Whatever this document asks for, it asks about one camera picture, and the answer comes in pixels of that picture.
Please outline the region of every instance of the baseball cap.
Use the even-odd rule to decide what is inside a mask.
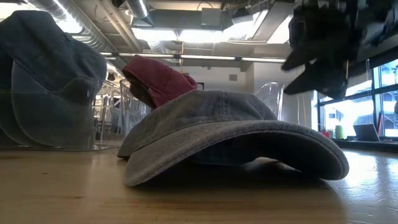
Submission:
[[[278,121],[254,95],[225,91],[193,90],[155,109],[131,129],[118,157],[129,158],[124,182],[130,186],[182,161],[240,165],[268,157],[328,180],[349,170],[330,139]]]
[[[130,91],[152,109],[197,89],[197,83],[188,75],[151,58],[135,55],[123,68],[124,76],[131,82]]]
[[[43,11],[16,11],[0,23],[0,128],[25,146],[90,147],[92,102],[106,61],[64,33]]]

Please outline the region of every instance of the ceiling pipe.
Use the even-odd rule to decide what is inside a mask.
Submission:
[[[56,21],[65,21],[68,16],[74,18],[83,30],[78,35],[73,35],[76,40],[82,41],[91,48],[102,52],[117,52],[116,47],[104,36],[104,34],[95,26],[93,21],[80,9],[80,7],[71,0],[25,0],[41,11],[46,11]],[[126,63],[120,57],[112,61],[117,68],[123,68]]]
[[[162,41],[147,41],[148,46],[150,47],[150,49],[155,52],[155,53],[160,53],[160,54],[164,54],[166,53],[166,48],[164,46],[164,43]]]
[[[137,40],[136,36],[132,33],[132,30],[130,26],[127,26],[126,23],[124,22],[123,18],[119,15],[119,12],[117,12],[114,8],[114,6],[110,3],[110,1],[103,1],[104,7],[109,10],[109,12],[116,18],[116,20],[119,22],[119,25],[123,28],[123,30],[126,32],[126,34],[130,37],[134,45],[137,47],[137,51],[142,52],[142,47]]]
[[[97,6],[104,12],[105,16],[109,19],[109,21],[112,23],[114,28],[119,32],[120,36],[123,38],[123,40],[130,46],[134,51],[140,52],[142,49],[140,47],[137,47],[133,40],[130,39],[126,33],[120,28],[119,24],[113,19],[112,15],[109,13],[109,11],[105,8],[102,0],[95,0],[95,3]]]
[[[150,26],[154,26],[154,22],[149,15],[150,9],[147,0],[126,0],[126,3],[134,18],[140,19]]]

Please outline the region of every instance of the white wall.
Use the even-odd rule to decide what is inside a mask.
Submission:
[[[180,67],[172,67],[174,70],[180,71]],[[245,72],[241,72],[240,68],[222,68],[222,67],[184,67],[184,73],[189,75],[196,82],[205,83],[205,90],[222,90],[234,92],[246,92]],[[237,81],[230,81],[229,74],[236,74]]]
[[[254,63],[254,92],[269,82],[288,85],[299,74],[296,71],[283,72],[280,63]]]
[[[254,93],[254,63],[246,71],[245,89],[246,93]]]

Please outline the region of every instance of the wooden table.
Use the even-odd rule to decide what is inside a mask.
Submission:
[[[341,181],[278,163],[181,165],[136,188],[113,151],[0,152],[0,223],[398,223],[398,160],[346,151]]]

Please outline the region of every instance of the fluorescent light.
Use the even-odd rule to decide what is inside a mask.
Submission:
[[[137,54],[143,57],[150,57],[150,58],[174,58],[174,55],[170,54]]]
[[[101,55],[112,55],[109,52],[101,52]],[[181,58],[181,59],[204,59],[204,60],[230,60],[243,62],[274,62],[284,63],[282,58],[255,58],[255,57],[234,57],[234,56],[213,56],[213,55],[179,55],[179,54],[145,54],[145,53],[118,53],[121,57],[134,57],[140,55],[149,58]]]
[[[292,18],[292,15],[286,17],[267,41],[267,44],[283,44],[289,40],[289,23]]]
[[[246,38],[245,38],[246,40],[254,37],[254,34],[256,34],[257,30],[260,28],[260,25],[262,24],[262,22],[266,18],[267,14],[268,14],[268,9],[263,10],[262,12],[260,12],[260,14],[258,15],[257,19],[255,19],[254,15],[253,15],[253,19],[255,20],[255,22],[254,22],[254,25],[249,30],[248,34],[246,34]]]
[[[253,26],[253,21],[240,22],[237,24],[233,24],[229,28],[223,31],[223,41],[227,41],[229,39],[244,39],[247,32],[249,32],[250,28]]]
[[[149,58],[174,58],[174,55],[171,54],[136,54],[136,53],[120,53],[119,56],[121,57],[134,57],[136,55],[140,55],[142,57],[149,57]]]
[[[209,59],[209,60],[235,60],[235,57],[209,56],[209,55],[181,55],[182,59]]]
[[[187,43],[218,43],[225,41],[222,31],[212,30],[183,30],[178,39]]]
[[[274,63],[284,63],[285,59],[281,58],[249,58],[243,57],[242,61],[244,62],[274,62]]]
[[[132,28],[137,39],[146,41],[177,40],[177,35],[170,29]]]

